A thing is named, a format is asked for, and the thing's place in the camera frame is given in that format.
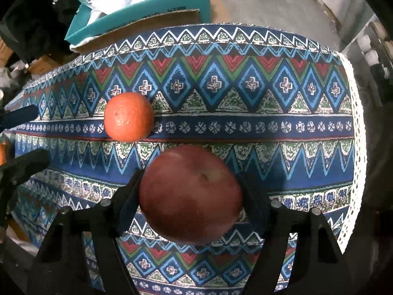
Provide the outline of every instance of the mandarin orange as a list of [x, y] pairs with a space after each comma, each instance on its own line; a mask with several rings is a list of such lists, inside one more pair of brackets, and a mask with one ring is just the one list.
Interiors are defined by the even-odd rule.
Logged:
[[151, 132], [153, 123], [153, 107], [140, 93], [126, 92], [116, 95], [105, 108], [105, 130], [115, 141], [142, 140]]

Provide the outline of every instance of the red apple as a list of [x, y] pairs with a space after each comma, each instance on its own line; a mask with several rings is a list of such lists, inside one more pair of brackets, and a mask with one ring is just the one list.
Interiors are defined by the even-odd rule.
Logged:
[[139, 203], [151, 228], [168, 240], [204, 245], [235, 223], [243, 205], [236, 178], [200, 146], [165, 150], [146, 168]]

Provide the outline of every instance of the concrete floor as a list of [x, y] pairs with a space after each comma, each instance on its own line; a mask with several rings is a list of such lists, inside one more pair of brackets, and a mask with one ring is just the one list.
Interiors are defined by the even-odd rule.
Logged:
[[335, 22], [314, 0], [219, 0], [230, 22], [277, 28], [313, 39], [340, 50]]

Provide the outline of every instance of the screw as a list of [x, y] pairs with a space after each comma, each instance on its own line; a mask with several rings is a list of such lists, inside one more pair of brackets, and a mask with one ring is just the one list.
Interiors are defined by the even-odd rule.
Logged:
[[312, 212], [314, 215], [321, 215], [321, 210], [320, 210], [318, 207], [313, 207], [313, 208], [311, 209], [311, 212]]
[[100, 204], [103, 207], [109, 206], [112, 203], [111, 199], [103, 199]]
[[64, 214], [67, 214], [70, 210], [72, 210], [72, 208], [70, 206], [63, 206], [60, 209], [60, 213], [64, 215]]
[[277, 200], [272, 200], [271, 202], [270, 202], [270, 204], [274, 207], [274, 208], [280, 208], [281, 207], [281, 202], [280, 201], [277, 201]]

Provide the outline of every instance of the blue patterned fabric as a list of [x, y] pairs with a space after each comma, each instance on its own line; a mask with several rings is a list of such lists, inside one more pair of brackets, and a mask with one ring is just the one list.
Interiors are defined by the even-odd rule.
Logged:
[[[140, 92], [154, 130], [137, 143], [109, 139], [103, 114], [116, 94]], [[16, 153], [49, 150], [50, 167], [19, 188], [14, 215], [36, 246], [63, 205], [92, 207], [135, 169], [178, 143], [209, 147], [233, 172], [257, 175], [288, 208], [319, 207], [338, 234], [350, 203], [354, 131], [340, 57], [302, 36], [255, 26], [192, 25], [147, 32], [80, 56], [29, 85], [11, 109], [40, 117], [15, 134]], [[290, 276], [296, 234], [277, 290]], [[92, 283], [102, 287], [91, 236]], [[123, 260], [146, 294], [237, 295], [263, 240], [242, 212], [219, 241], [200, 247], [158, 236], [138, 211], [119, 239]]]

